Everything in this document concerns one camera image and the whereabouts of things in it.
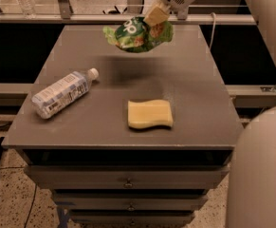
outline drawer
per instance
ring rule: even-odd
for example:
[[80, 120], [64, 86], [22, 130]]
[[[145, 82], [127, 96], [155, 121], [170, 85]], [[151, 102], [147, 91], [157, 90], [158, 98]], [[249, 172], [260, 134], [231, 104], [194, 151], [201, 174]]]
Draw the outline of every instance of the drawer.
[[70, 210], [74, 222], [86, 224], [179, 224], [185, 225], [194, 219], [193, 212], [131, 212]]
[[26, 174], [48, 189], [213, 189], [229, 173], [218, 168], [27, 166]]
[[53, 191], [54, 202], [64, 209], [84, 210], [198, 210], [208, 200], [206, 195], [192, 195], [189, 190], [98, 190]]

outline floor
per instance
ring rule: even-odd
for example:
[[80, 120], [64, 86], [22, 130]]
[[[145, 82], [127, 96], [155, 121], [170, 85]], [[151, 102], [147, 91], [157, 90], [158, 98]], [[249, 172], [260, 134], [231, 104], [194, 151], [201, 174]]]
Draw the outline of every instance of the floor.
[[[47, 7], [40, 6], [44, 1]], [[117, 5], [124, 9], [126, 0], [70, 0], [75, 13], [102, 14], [103, 10], [113, 9]], [[39, 11], [58, 12], [56, 0], [36, 0]], [[0, 0], [0, 6], [5, 12], [18, 12], [14, 0]], [[7, 131], [0, 130], [0, 137]], [[6, 150], [0, 162], [0, 227], [6, 228], [52, 228], [59, 224], [56, 206], [50, 198], [49, 190], [41, 190], [24, 174], [26, 163], [14, 150]], [[209, 200], [200, 211], [195, 212], [195, 219], [185, 228], [222, 228], [225, 223], [228, 177], [215, 190], [208, 194]], [[69, 228], [83, 228], [71, 220]]]

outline speckled floor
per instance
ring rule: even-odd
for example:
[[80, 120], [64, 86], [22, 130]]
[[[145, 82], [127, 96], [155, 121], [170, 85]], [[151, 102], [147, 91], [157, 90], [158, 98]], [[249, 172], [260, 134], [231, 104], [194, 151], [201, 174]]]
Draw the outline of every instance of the speckled floor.
[[[0, 131], [4, 137], [6, 131]], [[29, 210], [33, 201], [35, 184], [24, 174], [26, 163], [12, 149], [3, 152], [0, 162], [0, 227], [6, 228], [53, 228], [58, 227], [59, 220], [56, 205], [51, 200], [50, 191], [36, 189], [30, 215]], [[226, 197], [228, 176], [214, 190], [209, 191], [209, 200], [201, 210], [194, 212], [195, 219], [185, 228], [222, 228], [225, 222]], [[68, 228], [86, 228], [71, 220]], [[91, 226], [88, 228], [113, 228], [116, 226]]]

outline cabinet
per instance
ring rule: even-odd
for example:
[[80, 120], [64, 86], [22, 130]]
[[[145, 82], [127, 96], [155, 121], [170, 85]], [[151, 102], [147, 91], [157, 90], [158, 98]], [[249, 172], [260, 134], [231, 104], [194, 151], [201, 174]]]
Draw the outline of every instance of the cabinet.
[[[174, 26], [171, 43], [131, 54], [101, 30], [64, 28], [3, 146], [74, 221], [189, 223], [228, 174], [242, 131], [206, 42], [198, 26]], [[100, 78], [87, 95], [50, 120], [36, 115], [32, 94], [91, 67]], [[127, 102], [153, 99], [171, 103], [174, 126], [129, 128]]]

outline gray tabletop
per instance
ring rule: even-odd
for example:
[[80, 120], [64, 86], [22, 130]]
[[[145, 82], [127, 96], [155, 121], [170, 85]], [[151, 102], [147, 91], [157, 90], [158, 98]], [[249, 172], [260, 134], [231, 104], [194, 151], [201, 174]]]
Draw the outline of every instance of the gray tabletop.
[[[174, 26], [171, 43], [145, 53], [108, 45], [102, 26], [65, 26], [9, 129], [17, 149], [232, 149], [242, 131], [199, 26]], [[49, 120], [31, 95], [73, 70], [100, 73], [89, 93]], [[134, 130], [127, 103], [168, 100], [174, 126]]]

